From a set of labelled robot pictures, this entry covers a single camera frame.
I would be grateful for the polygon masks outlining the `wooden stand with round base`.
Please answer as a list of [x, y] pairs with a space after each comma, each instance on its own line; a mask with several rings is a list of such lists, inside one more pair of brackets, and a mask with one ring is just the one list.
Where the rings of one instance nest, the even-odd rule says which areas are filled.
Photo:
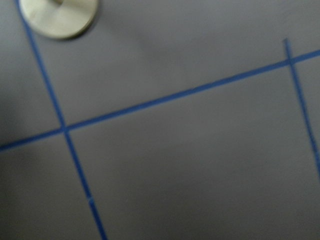
[[26, 24], [36, 33], [55, 40], [72, 39], [93, 23], [98, 0], [19, 0]]

